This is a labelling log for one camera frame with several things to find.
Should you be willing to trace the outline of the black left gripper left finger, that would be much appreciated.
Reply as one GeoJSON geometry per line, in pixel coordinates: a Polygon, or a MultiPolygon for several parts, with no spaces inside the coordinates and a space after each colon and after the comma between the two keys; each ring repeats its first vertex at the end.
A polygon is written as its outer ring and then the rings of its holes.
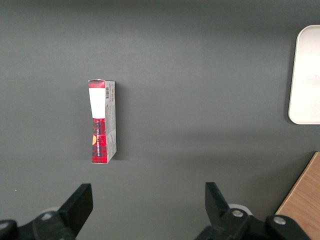
{"type": "Polygon", "coordinates": [[[41,213],[18,226],[13,219],[0,221],[2,240],[75,240],[93,210],[92,185],[81,184],[58,210],[41,213]]]}

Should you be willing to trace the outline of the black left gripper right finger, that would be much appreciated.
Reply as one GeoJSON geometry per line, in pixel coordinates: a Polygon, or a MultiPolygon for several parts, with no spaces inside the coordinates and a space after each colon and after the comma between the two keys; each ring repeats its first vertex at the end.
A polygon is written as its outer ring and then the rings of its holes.
{"type": "Polygon", "coordinates": [[[205,184],[205,210],[210,225],[197,240],[309,240],[292,218],[269,215],[258,220],[238,207],[229,207],[215,182],[205,184]]]}

